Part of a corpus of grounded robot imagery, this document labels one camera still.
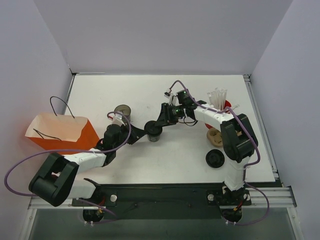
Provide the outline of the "dark coffee cup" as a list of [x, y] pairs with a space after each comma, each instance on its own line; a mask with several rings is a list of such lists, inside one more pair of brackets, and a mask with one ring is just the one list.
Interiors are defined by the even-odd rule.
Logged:
[[157, 142], [160, 140], [161, 134], [156, 134], [156, 135], [152, 135], [152, 134], [148, 134], [147, 138], [150, 142]]
[[126, 119], [123, 118], [122, 116], [120, 118], [123, 119], [124, 121], [126, 121], [126, 122], [130, 122], [131, 121], [131, 112], [132, 112], [132, 110], [128, 105], [120, 104], [120, 105], [115, 107], [114, 111], [122, 113], [126, 117]]

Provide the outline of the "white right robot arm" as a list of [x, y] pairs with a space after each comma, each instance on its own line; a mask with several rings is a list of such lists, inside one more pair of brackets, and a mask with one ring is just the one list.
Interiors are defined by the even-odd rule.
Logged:
[[172, 126], [184, 117], [203, 122], [220, 131], [223, 152], [229, 161], [226, 167], [221, 197], [227, 204], [233, 204], [240, 197], [238, 190], [245, 185], [245, 172], [249, 160], [258, 152], [258, 140], [251, 123], [245, 114], [235, 114], [232, 109], [226, 111], [215, 109], [204, 101], [195, 101], [188, 90], [176, 94], [167, 91], [168, 102], [161, 104], [158, 119], [152, 127], [160, 131], [163, 127]]

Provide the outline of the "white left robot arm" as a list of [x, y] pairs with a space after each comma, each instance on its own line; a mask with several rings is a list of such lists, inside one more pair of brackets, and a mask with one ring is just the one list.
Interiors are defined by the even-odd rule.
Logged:
[[54, 207], [67, 199], [82, 198], [89, 205], [100, 203], [99, 184], [90, 179], [76, 180], [76, 175], [90, 169], [105, 167], [125, 144], [132, 145], [147, 132], [130, 123], [111, 124], [103, 138], [88, 151], [74, 154], [50, 153], [29, 183], [28, 189]]

